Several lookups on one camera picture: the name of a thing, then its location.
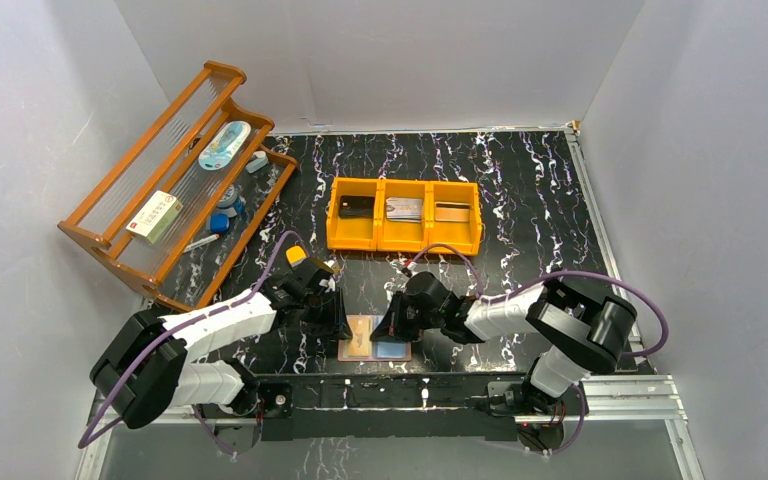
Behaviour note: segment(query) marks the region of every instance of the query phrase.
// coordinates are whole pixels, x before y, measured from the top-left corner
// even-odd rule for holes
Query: wooden rack
[[[181,92],[58,228],[135,292],[180,311],[207,306],[242,254],[278,193],[293,174],[295,159],[262,146],[275,124],[231,99],[246,81],[242,70],[217,62],[204,69]],[[199,153],[228,122],[243,120],[252,131],[241,153],[226,167],[207,171]],[[261,150],[281,173],[248,226],[230,249],[209,286],[192,305],[160,293],[160,287],[184,249],[204,228],[225,190],[242,175],[252,154]],[[173,224],[149,244],[125,229],[146,200],[162,190],[176,196],[183,209]]]

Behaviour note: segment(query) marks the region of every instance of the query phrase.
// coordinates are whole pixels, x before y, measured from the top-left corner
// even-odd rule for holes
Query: gray wall
[[[565,123],[643,0],[116,0],[169,98],[207,59],[245,70],[284,132]]]
[[[0,0],[0,478],[74,475],[137,298],[55,225],[166,105],[111,0]]]
[[[646,2],[582,130],[703,469],[768,478],[768,2]]]

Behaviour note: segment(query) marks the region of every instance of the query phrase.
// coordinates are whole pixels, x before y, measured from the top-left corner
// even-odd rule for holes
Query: black marble table
[[[278,237],[292,229],[311,252],[333,258],[343,267],[348,314],[383,314],[392,292],[406,278],[400,263],[413,254],[334,252],[325,242],[330,186],[337,176],[477,182],[485,236],[473,262],[487,284],[487,294],[509,291],[552,268],[605,273],[578,176],[563,132],[474,132],[278,136],[267,145],[298,159],[296,172],[249,243],[217,299],[249,288],[259,275]],[[251,187],[262,200],[277,178],[262,171]],[[188,300],[210,281],[211,269],[224,258],[217,245],[194,251],[167,281],[170,294]],[[429,255],[419,266],[449,288],[471,287],[462,262]],[[260,374],[375,374],[424,372],[527,371],[549,347],[539,335],[509,335],[480,345],[462,346],[437,331],[413,344],[409,362],[348,363],[337,361],[337,343],[311,338],[298,325],[237,342],[223,350]],[[633,362],[624,362],[633,370]]]

